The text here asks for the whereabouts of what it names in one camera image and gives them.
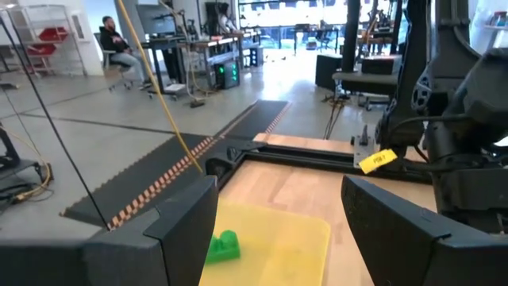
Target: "green toy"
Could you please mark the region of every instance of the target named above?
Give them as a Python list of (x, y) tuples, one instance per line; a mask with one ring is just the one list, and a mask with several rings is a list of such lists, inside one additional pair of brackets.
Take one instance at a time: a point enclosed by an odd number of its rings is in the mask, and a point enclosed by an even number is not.
[(240, 258), (240, 245), (238, 244), (237, 234), (234, 231), (225, 230), (220, 238), (217, 238), (215, 235), (212, 237), (205, 264), (236, 258)]

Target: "black box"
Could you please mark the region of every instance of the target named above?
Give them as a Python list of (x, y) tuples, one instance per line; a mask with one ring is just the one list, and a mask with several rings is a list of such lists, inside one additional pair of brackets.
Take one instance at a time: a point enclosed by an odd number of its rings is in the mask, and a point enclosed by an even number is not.
[(251, 67), (261, 67), (264, 63), (263, 47), (251, 48), (250, 65)]
[(316, 60), (316, 79), (318, 87), (323, 87), (329, 91), (335, 91), (335, 80), (332, 75), (342, 66), (342, 56), (338, 55), (317, 55)]
[(369, 56), (362, 61), (362, 73), (374, 75), (393, 75), (398, 73), (402, 56)]

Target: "shelving rack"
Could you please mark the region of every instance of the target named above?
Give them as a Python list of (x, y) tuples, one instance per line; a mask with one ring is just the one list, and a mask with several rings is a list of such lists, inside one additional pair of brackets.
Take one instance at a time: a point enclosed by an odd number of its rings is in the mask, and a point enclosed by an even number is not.
[(16, 6), (7, 10), (38, 75), (87, 75), (65, 5)]

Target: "yellow tag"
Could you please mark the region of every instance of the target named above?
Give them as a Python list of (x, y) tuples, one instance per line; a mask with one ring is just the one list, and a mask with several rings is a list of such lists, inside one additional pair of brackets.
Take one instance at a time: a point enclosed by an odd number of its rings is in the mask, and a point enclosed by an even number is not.
[(368, 174), (395, 159), (397, 159), (397, 155), (392, 149), (384, 149), (363, 159), (359, 165), (362, 171)]

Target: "yellow cutting board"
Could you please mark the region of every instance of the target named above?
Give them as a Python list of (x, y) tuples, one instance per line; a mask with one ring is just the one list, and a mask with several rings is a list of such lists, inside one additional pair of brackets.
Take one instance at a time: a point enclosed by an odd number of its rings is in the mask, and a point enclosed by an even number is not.
[(237, 233), (241, 257), (205, 265), (201, 286), (320, 286), (330, 226), (286, 211), (219, 200), (214, 234)]

